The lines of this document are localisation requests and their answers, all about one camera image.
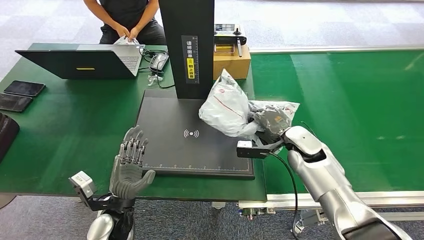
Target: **cardboard box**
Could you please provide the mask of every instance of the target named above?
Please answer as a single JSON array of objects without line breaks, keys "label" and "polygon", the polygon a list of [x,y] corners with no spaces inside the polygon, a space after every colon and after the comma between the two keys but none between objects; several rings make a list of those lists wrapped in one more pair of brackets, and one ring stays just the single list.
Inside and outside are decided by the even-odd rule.
[{"label": "cardboard box", "polygon": [[251,54],[247,44],[241,46],[242,57],[239,57],[237,46],[233,53],[213,54],[213,79],[216,80],[223,69],[234,79],[246,79],[251,65]]}]

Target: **person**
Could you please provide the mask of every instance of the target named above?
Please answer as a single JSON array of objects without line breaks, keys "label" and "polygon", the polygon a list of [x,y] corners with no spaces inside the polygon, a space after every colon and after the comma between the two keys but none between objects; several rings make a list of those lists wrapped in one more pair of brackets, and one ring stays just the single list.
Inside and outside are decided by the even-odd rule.
[{"label": "person", "polygon": [[140,44],[166,45],[164,28],[155,20],[159,0],[84,0],[87,8],[101,21],[100,44],[114,44],[120,37]]}]

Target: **person's hand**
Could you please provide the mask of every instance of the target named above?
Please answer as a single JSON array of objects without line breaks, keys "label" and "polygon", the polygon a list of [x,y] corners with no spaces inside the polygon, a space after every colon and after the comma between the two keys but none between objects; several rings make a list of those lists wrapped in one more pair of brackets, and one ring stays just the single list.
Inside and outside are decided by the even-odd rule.
[{"label": "person's hand", "polygon": [[129,39],[128,41],[132,41],[133,39],[136,39],[137,36],[139,35],[141,29],[139,29],[138,27],[134,27],[133,29],[131,29],[131,32],[129,33]]},{"label": "person's hand", "polygon": [[118,33],[118,36],[121,38],[122,36],[130,36],[130,32],[128,31],[128,29],[124,26],[122,26],[121,24],[117,23],[114,28],[115,31]]}]

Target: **black tablet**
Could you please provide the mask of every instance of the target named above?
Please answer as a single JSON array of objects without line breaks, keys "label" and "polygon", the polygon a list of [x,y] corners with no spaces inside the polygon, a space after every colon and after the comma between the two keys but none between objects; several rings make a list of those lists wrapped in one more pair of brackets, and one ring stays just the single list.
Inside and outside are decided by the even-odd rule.
[{"label": "black tablet", "polygon": [[23,112],[33,99],[27,96],[17,96],[0,93],[0,110]]},{"label": "black tablet", "polygon": [[4,92],[6,94],[35,97],[44,87],[45,85],[41,83],[15,80],[4,90]]}]

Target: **laptop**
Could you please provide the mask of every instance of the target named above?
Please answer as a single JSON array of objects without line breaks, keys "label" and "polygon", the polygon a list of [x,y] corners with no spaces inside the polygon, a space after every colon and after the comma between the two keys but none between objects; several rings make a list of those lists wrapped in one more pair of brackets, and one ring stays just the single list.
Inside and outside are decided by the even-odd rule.
[{"label": "laptop", "polygon": [[61,79],[134,79],[142,60],[138,45],[81,44],[73,50],[15,52]]}]

